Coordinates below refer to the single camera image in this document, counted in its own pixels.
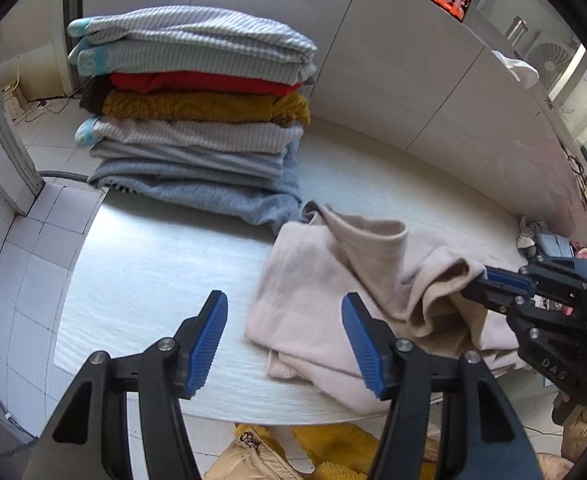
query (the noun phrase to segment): gray garment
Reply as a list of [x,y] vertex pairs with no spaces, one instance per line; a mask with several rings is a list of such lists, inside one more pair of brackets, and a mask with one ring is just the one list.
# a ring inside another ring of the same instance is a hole
[[89,183],[111,175],[153,176],[158,180],[207,180],[219,184],[233,184],[234,186],[255,187],[275,193],[286,193],[302,203],[298,185],[298,159],[295,156],[298,145],[298,142],[292,142],[286,148],[280,178],[260,178],[229,171],[212,170],[211,168],[199,168],[188,164],[160,162],[148,158],[112,158],[98,164],[89,177]]
[[298,84],[314,74],[312,62],[279,63],[205,46],[118,40],[88,47],[83,40],[68,55],[84,76],[113,72],[180,72],[183,70]]
[[[291,149],[284,158],[282,177],[272,181],[208,168],[194,167],[189,170],[182,164],[124,158],[104,161],[89,177],[89,183],[97,188],[114,187],[163,202],[238,216],[253,225],[268,223],[278,234],[286,222],[301,219],[297,149],[298,143],[291,143]],[[154,170],[158,173],[143,174],[144,171]],[[259,186],[251,186],[250,182],[259,182]]]
[[87,119],[76,134],[78,146],[93,144],[103,137],[128,144],[200,146],[219,152],[279,153],[302,137],[299,124],[283,128],[275,123],[209,123],[201,121],[154,121],[116,119],[103,116]]
[[282,176],[284,158],[284,152],[225,153],[197,146],[181,148],[163,144],[124,144],[110,139],[98,142],[91,148],[90,154],[100,158],[151,158],[263,178]]
[[70,36],[92,44],[127,39],[205,46],[282,63],[309,62],[317,47],[284,23],[237,10],[168,6],[74,20]]

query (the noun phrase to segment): table top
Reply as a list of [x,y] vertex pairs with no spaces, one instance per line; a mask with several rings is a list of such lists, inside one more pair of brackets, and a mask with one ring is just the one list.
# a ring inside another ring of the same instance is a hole
[[[495,204],[399,150],[389,153],[394,149],[327,124],[321,128],[322,121],[315,121],[301,145],[305,199],[474,235],[514,267],[521,264],[517,222]],[[112,357],[144,351],[173,335],[211,290],[220,289],[228,296],[227,326],[205,386],[181,401],[183,413],[262,425],[358,418],[307,381],[267,378],[267,350],[243,337],[246,310],[274,240],[265,226],[110,191],[74,268],[55,364],[75,374],[97,349]]]

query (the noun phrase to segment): silver bolt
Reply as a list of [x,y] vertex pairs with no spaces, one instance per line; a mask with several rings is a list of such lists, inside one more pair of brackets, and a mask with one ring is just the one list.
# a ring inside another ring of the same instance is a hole
[[156,343],[156,346],[161,352],[169,352],[176,347],[176,340],[172,337],[163,337]]
[[93,365],[99,365],[104,363],[107,357],[109,357],[107,352],[104,350],[98,350],[89,356],[89,362]]
[[413,350],[413,343],[404,337],[396,339],[396,350],[403,353],[411,352]]
[[475,350],[467,350],[464,352],[464,358],[470,365],[477,365],[480,362],[480,354]]

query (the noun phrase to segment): tiled floor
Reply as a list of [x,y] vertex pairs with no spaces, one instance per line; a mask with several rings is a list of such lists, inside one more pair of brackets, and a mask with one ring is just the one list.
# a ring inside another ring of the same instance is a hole
[[[62,104],[52,102],[50,107],[58,110]],[[33,113],[30,120],[39,113]],[[87,150],[75,149],[73,140],[87,116],[72,100],[59,114],[44,111],[32,122],[16,126],[38,170],[91,173],[96,159],[90,158]],[[29,215],[13,222],[1,248],[0,399],[18,423],[33,434],[40,434],[72,379],[53,363],[56,333],[74,261],[100,197],[99,192],[82,183],[57,179],[47,184]],[[551,421],[553,397],[548,394],[518,400],[514,408],[523,424],[531,428],[526,431],[535,449],[559,453],[561,428]],[[439,408],[434,407],[432,413],[437,421]],[[185,420],[196,461],[204,472],[232,440],[234,425],[190,416]],[[383,417],[359,422],[375,436],[381,435],[383,423]],[[309,471],[311,463],[289,429],[278,427],[273,431],[293,466]],[[129,447],[134,478],[147,478],[135,410],[129,410]]]

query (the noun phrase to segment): mustard yellow garment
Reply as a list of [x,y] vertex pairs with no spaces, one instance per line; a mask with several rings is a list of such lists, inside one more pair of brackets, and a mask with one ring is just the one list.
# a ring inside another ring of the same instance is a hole
[[[248,428],[286,460],[284,449],[267,428],[239,424],[236,436]],[[344,422],[324,426],[295,426],[293,436],[307,454],[314,470],[301,474],[307,480],[366,480],[378,449],[378,439],[365,430]],[[419,480],[435,478],[435,463],[423,462]]]
[[102,113],[118,119],[160,121],[216,121],[219,123],[276,123],[290,126],[310,122],[307,100],[298,92],[224,94],[218,92],[155,92],[136,94],[112,90]]

